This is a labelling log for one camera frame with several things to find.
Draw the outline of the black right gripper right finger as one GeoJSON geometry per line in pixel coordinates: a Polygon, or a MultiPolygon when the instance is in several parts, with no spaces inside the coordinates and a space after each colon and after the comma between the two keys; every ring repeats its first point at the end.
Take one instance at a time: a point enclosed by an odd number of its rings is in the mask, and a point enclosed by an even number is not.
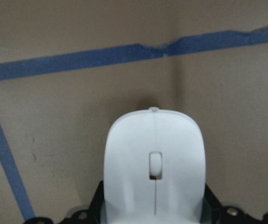
{"type": "Polygon", "coordinates": [[[268,212],[262,219],[256,219],[236,206],[224,206],[206,185],[200,222],[202,224],[268,224],[268,212]]]}

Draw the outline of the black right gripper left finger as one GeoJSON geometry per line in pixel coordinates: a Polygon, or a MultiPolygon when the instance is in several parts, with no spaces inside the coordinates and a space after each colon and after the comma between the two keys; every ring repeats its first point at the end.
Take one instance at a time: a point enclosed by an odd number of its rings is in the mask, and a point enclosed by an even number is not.
{"type": "Polygon", "coordinates": [[[59,224],[100,224],[103,203],[103,181],[100,181],[89,207],[74,212],[70,217],[65,217],[59,224]]]}

